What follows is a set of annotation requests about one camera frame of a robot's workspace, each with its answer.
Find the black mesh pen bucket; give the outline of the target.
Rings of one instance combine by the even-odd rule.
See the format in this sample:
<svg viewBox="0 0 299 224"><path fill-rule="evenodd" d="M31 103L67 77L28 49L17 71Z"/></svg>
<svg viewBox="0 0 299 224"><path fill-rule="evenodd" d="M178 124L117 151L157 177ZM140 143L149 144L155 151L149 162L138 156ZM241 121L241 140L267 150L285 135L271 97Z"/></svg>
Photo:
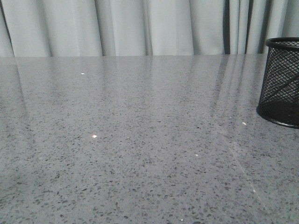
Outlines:
<svg viewBox="0 0 299 224"><path fill-rule="evenodd" d="M262 118L282 126L299 127L299 79L269 100L284 82L299 73L299 39L280 37L266 40L268 55L256 112Z"/></svg>

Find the grey orange handled scissors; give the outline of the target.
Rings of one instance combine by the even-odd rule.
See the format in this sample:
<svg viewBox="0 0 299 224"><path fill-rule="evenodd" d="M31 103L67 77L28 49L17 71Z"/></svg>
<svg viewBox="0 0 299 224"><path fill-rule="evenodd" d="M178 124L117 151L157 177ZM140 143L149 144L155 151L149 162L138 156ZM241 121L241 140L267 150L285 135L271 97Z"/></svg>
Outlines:
<svg viewBox="0 0 299 224"><path fill-rule="evenodd" d="M284 84L280 87L278 87L278 89L276 89L272 94L270 94L266 100L269 100L271 97L273 97L275 94L277 94L278 92L280 92L281 90L285 89L290 83L298 80L299 78L299 74L296 74L295 76L293 76L292 78L288 79L286 82L284 82Z"/></svg>

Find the grey curtain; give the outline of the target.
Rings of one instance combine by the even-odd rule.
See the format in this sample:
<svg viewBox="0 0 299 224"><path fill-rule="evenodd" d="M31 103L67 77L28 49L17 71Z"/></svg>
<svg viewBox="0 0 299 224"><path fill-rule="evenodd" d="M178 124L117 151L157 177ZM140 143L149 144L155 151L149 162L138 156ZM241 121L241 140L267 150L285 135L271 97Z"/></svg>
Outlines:
<svg viewBox="0 0 299 224"><path fill-rule="evenodd" d="M3 0L0 55L263 53L299 35L296 0Z"/></svg>

